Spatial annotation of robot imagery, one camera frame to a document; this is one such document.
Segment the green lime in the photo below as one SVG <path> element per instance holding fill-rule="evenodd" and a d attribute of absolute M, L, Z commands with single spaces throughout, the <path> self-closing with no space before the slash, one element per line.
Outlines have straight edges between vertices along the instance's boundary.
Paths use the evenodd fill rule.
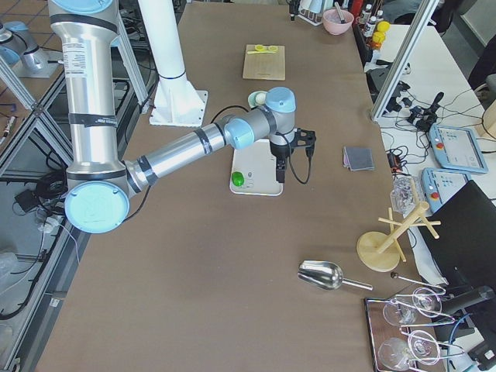
<path fill-rule="evenodd" d="M 231 173 L 231 182 L 236 187 L 241 187 L 245 184 L 245 177 L 242 172 L 234 171 Z"/>

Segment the white rabbit tray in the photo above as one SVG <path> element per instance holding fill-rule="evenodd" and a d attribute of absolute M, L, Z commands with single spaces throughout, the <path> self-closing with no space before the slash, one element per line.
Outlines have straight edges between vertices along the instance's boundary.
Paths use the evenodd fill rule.
<path fill-rule="evenodd" d="M 236 187 L 229 179 L 229 188 L 234 194 L 278 196 L 284 185 L 276 181 L 276 157 L 270 151 L 269 139 L 259 139 L 242 150 L 234 150 L 232 169 L 242 172 L 245 184 Z"/>

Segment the black monitor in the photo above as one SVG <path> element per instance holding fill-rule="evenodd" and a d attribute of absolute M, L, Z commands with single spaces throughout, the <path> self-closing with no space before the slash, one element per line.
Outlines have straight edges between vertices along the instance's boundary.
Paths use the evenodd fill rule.
<path fill-rule="evenodd" d="M 495 205 L 475 181 L 465 184 L 430 220 L 439 238 L 419 232 L 442 277 L 451 286 L 495 288 Z"/>

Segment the wooden mug tree stand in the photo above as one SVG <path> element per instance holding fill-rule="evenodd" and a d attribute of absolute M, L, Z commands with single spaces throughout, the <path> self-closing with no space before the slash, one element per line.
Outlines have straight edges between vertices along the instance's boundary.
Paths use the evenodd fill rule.
<path fill-rule="evenodd" d="M 362 263 L 371 270 L 378 272 L 392 271 L 400 261 L 406 261 L 406 256 L 398 242 L 398 238 L 411 227 L 426 227 L 434 239 L 439 238 L 439 234 L 434 226 L 440 226 L 441 222 L 430 222 L 425 217 L 425 212 L 429 209 L 429 204 L 427 201 L 421 201 L 419 199 L 415 182 L 410 181 L 410 184 L 415 207 L 408 215 L 401 222 L 396 222 L 392 218 L 379 218 L 378 220 L 380 222 L 387 223 L 390 226 L 390 233 L 386 235 L 377 231 L 366 232 L 357 241 L 357 254 Z"/>

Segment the aluminium frame post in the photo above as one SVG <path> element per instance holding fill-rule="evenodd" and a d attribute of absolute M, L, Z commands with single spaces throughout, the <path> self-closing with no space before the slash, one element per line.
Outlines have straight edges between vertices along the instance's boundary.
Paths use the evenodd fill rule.
<path fill-rule="evenodd" d="M 373 122 L 378 123 L 379 118 L 383 115 L 384 110 L 397 87 L 402 71 L 408 62 L 408 58 L 415 49 L 415 46 L 423 33 L 423 29 L 432 18 L 432 14 L 436 10 L 438 3 L 438 0 L 423 0 L 419 5 L 418 11 L 412 20 L 412 24 L 408 28 L 405 38 L 398 50 L 398 54 L 394 59 L 391 69 L 388 72 L 370 111 L 370 118 Z"/>

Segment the steel scoop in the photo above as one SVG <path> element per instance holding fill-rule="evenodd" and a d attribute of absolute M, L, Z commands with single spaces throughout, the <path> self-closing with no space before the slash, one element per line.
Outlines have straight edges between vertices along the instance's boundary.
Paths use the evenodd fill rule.
<path fill-rule="evenodd" d="M 298 268 L 298 277 L 324 290 L 336 290 L 343 284 L 372 291 L 370 284 L 347 279 L 336 263 L 325 260 L 304 260 Z"/>

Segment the teach pendant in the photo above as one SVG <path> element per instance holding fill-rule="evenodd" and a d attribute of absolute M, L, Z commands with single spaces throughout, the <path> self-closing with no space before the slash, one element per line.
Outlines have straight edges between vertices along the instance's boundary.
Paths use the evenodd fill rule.
<path fill-rule="evenodd" d="M 470 173 L 466 171 L 424 168 L 422 186 L 431 211 L 439 210 L 470 180 Z"/>
<path fill-rule="evenodd" d="M 470 128 L 433 124 L 429 130 L 433 153 L 446 169 L 486 174 L 488 167 Z"/>

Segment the clear plastic box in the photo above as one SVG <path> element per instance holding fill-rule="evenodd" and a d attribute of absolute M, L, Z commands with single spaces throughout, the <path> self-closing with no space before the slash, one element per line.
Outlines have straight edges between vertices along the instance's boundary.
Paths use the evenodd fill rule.
<path fill-rule="evenodd" d="M 425 201 L 420 180 L 416 176 L 399 176 L 393 180 L 390 193 L 394 212 L 407 215 L 419 202 Z"/>

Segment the wine glass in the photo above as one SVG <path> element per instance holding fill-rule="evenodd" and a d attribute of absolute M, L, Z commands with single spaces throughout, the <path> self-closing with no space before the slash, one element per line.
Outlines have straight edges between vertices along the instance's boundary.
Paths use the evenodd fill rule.
<path fill-rule="evenodd" d="M 437 293 L 430 288 L 416 288 L 412 292 L 412 302 L 415 308 L 426 317 L 435 318 L 441 314 L 442 300 Z"/>
<path fill-rule="evenodd" d="M 406 341 L 397 337 L 386 339 L 377 353 L 382 365 L 393 371 L 407 371 L 411 368 L 412 354 Z"/>
<path fill-rule="evenodd" d="M 408 336 L 408 347 L 414 360 L 421 364 L 434 365 L 440 359 L 439 345 L 426 331 L 412 331 Z"/>
<path fill-rule="evenodd" d="M 388 301 L 383 308 L 385 321 L 393 326 L 406 326 L 416 320 L 415 310 L 399 300 Z"/>

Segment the grey folded cloth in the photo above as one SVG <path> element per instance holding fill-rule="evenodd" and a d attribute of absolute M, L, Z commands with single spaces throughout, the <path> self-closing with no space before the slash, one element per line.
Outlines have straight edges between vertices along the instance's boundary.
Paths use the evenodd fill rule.
<path fill-rule="evenodd" d="M 343 166 L 351 171 L 373 171 L 375 169 L 372 151 L 366 147 L 343 147 Z"/>

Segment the light green bowl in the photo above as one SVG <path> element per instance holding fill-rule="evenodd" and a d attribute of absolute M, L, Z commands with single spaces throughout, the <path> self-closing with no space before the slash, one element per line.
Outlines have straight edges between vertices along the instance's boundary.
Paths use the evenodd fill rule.
<path fill-rule="evenodd" d="M 254 109 L 255 107 L 259 106 L 259 105 L 256 105 L 256 104 L 255 104 L 255 96 L 256 96 L 256 94 L 257 94 L 258 92 L 261 92 L 261 91 L 253 91 L 253 92 L 252 92 L 252 93 L 250 93 L 250 94 L 249 94 L 249 96 L 248 96 L 247 101 L 248 101 L 248 105 L 249 105 L 249 107 L 250 107 L 251 109 Z"/>

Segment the wooden cutting board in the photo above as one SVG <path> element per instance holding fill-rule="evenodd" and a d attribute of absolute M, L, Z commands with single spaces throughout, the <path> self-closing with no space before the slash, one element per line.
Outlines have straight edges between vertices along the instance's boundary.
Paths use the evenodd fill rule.
<path fill-rule="evenodd" d="M 249 50 L 255 50 L 256 45 L 246 45 L 243 79 L 284 81 L 286 78 L 285 46 L 264 45 L 266 50 L 269 46 L 277 46 L 278 51 L 266 54 L 246 54 Z"/>

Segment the pink bowl with ice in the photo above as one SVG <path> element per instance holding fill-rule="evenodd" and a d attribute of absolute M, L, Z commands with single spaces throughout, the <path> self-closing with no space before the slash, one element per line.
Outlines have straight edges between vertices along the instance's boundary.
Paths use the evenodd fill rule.
<path fill-rule="evenodd" d="M 354 16 L 352 13 L 346 10 L 341 11 L 344 22 L 341 22 L 339 13 L 336 9 L 326 10 L 322 14 L 322 23 L 325 30 L 331 35 L 341 35 L 344 34 L 352 25 L 354 21 Z"/>

